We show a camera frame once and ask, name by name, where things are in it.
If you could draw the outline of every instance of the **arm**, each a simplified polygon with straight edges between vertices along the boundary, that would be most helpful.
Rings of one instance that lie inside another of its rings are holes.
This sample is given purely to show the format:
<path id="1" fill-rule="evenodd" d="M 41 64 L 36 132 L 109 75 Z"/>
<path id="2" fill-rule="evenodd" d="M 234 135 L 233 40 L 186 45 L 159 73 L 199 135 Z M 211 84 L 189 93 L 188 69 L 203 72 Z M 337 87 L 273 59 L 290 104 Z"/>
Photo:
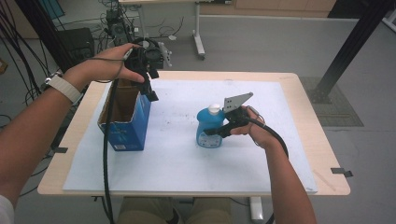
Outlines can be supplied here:
<path id="1" fill-rule="evenodd" d="M 108 49 L 97 57 L 122 59 L 131 47 L 132 44 L 126 44 Z M 82 91 L 91 81 L 116 78 L 119 70 L 120 78 L 144 81 L 120 61 L 98 60 L 88 60 L 70 68 L 64 74 L 64 80 Z M 50 148 L 70 106 L 71 102 L 66 96 L 49 88 L 0 132 L 0 194 L 7 197 L 14 207 L 24 184 Z"/>
<path id="2" fill-rule="evenodd" d="M 264 123 L 250 109 L 247 112 L 251 118 Z M 231 130 L 231 134 L 246 133 L 265 149 L 276 223 L 316 223 L 312 204 L 280 143 L 270 133 L 252 123 Z"/>

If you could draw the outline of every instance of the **hand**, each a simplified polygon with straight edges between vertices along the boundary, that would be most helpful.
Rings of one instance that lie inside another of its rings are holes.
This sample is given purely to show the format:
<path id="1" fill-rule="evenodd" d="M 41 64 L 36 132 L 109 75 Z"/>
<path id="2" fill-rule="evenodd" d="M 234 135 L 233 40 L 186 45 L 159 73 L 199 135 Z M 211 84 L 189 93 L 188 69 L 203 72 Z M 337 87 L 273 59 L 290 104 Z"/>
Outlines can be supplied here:
<path id="1" fill-rule="evenodd" d="M 116 61 L 87 60 L 80 63 L 64 74 L 64 79 L 69 81 L 78 90 L 82 90 L 86 85 L 95 80 L 114 80 L 115 78 L 125 78 L 135 82 L 144 82 L 144 78 L 127 69 L 122 61 L 123 56 L 131 47 L 139 47 L 133 44 L 125 44 L 112 49 L 107 49 L 97 54 L 94 58 L 104 58 Z"/>
<path id="2" fill-rule="evenodd" d="M 246 109 L 247 114 L 251 119 L 255 119 L 260 123 L 265 123 L 265 121 L 260 116 L 256 115 L 249 107 L 242 107 Z M 230 134 L 249 134 L 253 141 L 255 141 L 260 147 L 263 147 L 265 149 L 269 148 L 272 144 L 278 144 L 276 138 L 274 138 L 270 133 L 252 122 L 250 122 L 246 126 L 230 130 Z"/>

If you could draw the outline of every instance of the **black tape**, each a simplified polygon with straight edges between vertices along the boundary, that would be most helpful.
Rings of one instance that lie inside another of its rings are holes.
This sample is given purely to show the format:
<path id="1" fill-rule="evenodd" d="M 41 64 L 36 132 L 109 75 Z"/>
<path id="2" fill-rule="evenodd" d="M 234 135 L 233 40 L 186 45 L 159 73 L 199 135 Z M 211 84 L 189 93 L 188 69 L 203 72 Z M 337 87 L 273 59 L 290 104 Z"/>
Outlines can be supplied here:
<path id="1" fill-rule="evenodd" d="M 53 149 L 52 151 L 54 153 L 66 153 L 67 152 L 67 147 L 57 147 L 55 149 Z"/>
<path id="2" fill-rule="evenodd" d="M 351 171 L 346 171 L 344 168 L 330 168 L 332 169 L 332 173 L 334 175 L 344 175 L 344 177 L 352 177 L 353 174 Z"/>

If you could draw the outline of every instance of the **bottle label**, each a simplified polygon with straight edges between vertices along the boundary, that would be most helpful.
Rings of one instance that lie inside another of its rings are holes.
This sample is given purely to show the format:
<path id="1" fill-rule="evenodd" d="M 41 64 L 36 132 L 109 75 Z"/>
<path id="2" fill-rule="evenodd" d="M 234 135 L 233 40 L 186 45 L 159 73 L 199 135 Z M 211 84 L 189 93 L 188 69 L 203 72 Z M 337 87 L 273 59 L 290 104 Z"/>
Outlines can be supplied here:
<path id="1" fill-rule="evenodd" d="M 221 144 L 220 135 L 206 135 L 201 133 L 198 137 L 198 145 L 201 147 L 219 147 Z"/>

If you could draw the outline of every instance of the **bottle cap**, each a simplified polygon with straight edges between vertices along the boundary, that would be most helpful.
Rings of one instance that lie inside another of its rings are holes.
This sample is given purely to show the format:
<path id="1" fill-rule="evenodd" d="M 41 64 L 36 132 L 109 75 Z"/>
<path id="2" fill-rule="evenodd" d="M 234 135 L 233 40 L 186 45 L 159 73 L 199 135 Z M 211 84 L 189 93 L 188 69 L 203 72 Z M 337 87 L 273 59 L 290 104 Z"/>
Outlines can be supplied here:
<path id="1" fill-rule="evenodd" d="M 220 111 L 220 105 L 218 105 L 218 104 L 210 105 L 210 106 L 207 108 L 207 110 L 209 111 L 209 114 L 211 114 L 211 115 L 217 115 L 217 114 L 219 113 L 219 111 Z"/>

